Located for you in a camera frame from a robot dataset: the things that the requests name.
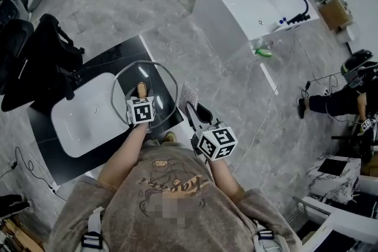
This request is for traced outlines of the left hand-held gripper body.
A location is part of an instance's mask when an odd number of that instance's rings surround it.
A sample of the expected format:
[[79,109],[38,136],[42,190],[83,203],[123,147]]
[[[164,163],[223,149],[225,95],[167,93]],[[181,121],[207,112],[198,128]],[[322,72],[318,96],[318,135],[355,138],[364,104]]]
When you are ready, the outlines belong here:
[[154,97],[126,99],[126,121],[130,129],[140,124],[152,123],[155,120],[155,114]]

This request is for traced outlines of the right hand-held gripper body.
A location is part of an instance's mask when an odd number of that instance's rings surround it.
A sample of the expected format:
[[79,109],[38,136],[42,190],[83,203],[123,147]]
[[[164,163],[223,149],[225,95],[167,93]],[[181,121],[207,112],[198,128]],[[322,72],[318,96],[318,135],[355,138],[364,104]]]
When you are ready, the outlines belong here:
[[212,125],[200,123],[191,138],[192,147],[197,155],[202,154],[210,161],[230,156],[238,144],[231,129],[219,120]]

